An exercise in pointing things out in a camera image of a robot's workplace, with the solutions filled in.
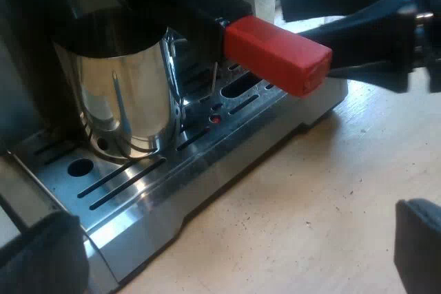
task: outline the red handle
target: red handle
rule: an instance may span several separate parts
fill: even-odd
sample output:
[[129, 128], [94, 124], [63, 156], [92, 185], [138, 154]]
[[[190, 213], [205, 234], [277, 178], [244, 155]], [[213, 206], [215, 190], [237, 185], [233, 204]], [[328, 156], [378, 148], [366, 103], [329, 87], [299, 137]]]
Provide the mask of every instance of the red handle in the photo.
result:
[[257, 17], [228, 25], [225, 56], [282, 90], [305, 96], [325, 79], [332, 50]]

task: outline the metal body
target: metal body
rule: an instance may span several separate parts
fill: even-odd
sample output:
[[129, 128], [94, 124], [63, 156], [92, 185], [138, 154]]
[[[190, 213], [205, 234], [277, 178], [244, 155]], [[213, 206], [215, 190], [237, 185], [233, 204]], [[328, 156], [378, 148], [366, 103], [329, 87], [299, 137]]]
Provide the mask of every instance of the metal body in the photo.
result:
[[[74, 141], [54, 141], [49, 132], [14, 149], [41, 188], [60, 207], [80, 216], [90, 238], [86, 246], [99, 250], [117, 282], [167, 244], [200, 203], [347, 94], [346, 81], [333, 79], [305, 99], [265, 81], [247, 85], [244, 80], [235, 91], [248, 88], [227, 98], [224, 85], [221, 79], [210, 99], [190, 108], [187, 127], [151, 160], [118, 165], [76, 147]], [[81, 168], [83, 160], [93, 163], [88, 173]], [[78, 168], [75, 174], [83, 170], [83, 176], [72, 176], [73, 167]]]
[[143, 23], [123, 10], [98, 11], [66, 29], [65, 47], [54, 43], [85, 135], [105, 157], [151, 156], [180, 126], [166, 33]]

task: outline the portafilter handle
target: portafilter handle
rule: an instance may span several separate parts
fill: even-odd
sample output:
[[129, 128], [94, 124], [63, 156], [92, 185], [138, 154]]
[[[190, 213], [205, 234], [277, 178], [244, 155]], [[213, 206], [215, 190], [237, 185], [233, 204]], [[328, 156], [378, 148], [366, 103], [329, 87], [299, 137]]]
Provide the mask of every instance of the portafilter handle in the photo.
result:
[[329, 71], [329, 48], [253, 17], [246, 1], [124, 1], [146, 22], [183, 35], [202, 59], [233, 60], [294, 96], [316, 89]]

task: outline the light-colored countertop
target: light-colored countertop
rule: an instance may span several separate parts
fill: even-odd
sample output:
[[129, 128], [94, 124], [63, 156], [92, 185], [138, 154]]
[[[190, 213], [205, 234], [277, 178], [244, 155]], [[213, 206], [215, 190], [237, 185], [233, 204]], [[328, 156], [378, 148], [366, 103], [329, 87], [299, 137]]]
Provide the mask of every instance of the light-colored countertop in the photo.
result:
[[200, 212], [122, 294], [404, 293], [395, 203], [441, 203], [441, 94], [357, 82]]

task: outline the machine base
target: machine base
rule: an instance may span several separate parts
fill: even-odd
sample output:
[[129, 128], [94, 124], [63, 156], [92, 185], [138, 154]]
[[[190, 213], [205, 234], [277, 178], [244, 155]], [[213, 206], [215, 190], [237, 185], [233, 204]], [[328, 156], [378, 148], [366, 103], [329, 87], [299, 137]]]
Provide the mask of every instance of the machine base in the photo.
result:
[[347, 82], [329, 78], [302, 99], [265, 81], [236, 92], [224, 87], [186, 109], [180, 135], [153, 159], [119, 165], [50, 132], [12, 151], [53, 201], [80, 217], [91, 293], [124, 283], [202, 202], [299, 125], [313, 124], [339, 104]]

